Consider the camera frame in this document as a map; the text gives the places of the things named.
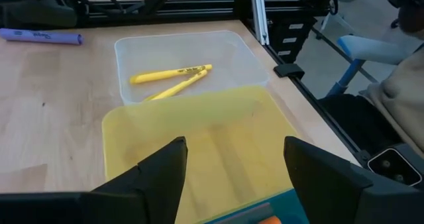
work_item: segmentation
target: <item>black bracket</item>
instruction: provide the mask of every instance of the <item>black bracket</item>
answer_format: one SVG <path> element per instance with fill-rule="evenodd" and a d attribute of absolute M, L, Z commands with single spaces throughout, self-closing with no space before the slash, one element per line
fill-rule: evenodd
<path fill-rule="evenodd" d="M 274 72 L 279 78 L 293 77 L 299 80 L 305 75 L 305 72 L 297 64 L 280 64 L 274 68 Z"/>

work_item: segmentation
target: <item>black metal frame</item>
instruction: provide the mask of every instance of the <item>black metal frame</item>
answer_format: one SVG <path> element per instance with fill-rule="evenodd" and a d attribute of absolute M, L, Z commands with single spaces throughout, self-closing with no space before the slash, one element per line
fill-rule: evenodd
<path fill-rule="evenodd" d="M 144 1 L 119 1 L 124 10 L 138 8 L 134 13 L 108 15 L 95 9 L 88 9 L 88 5 L 80 3 L 75 11 L 78 16 L 74 28 L 117 27 L 131 25 L 151 25 L 160 23 L 188 23 L 203 21 L 240 20 L 246 28 L 254 34 L 252 27 L 252 0 L 144 0 Z M 103 11 L 117 10 L 113 2 L 91 2 L 92 5 Z M 329 6 L 314 6 L 304 0 L 265 0 L 265 10 L 270 26 L 282 19 L 301 19 L 326 16 Z M 7 15 L 3 15 L 4 27 L 25 29 L 53 29 L 40 25 L 9 25 Z M 286 63 L 276 54 L 270 45 L 264 45 L 264 49 L 273 57 L 279 68 Z M 322 116 L 325 122 L 334 130 L 336 135 L 343 141 L 348 149 L 356 154 L 359 148 L 353 143 L 347 134 L 337 125 L 331 116 L 320 106 L 316 98 L 302 84 L 299 77 L 288 76 L 300 92 L 310 102 L 314 109 Z"/>

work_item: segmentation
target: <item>yellow plastic container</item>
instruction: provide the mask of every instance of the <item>yellow plastic container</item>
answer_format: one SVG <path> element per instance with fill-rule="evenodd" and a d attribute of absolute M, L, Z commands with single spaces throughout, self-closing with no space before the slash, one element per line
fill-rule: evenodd
<path fill-rule="evenodd" d="M 292 188 L 284 137 L 296 131 L 260 86 L 119 107 L 102 123 L 108 180 L 178 136 L 188 147 L 177 223 L 193 223 Z"/>

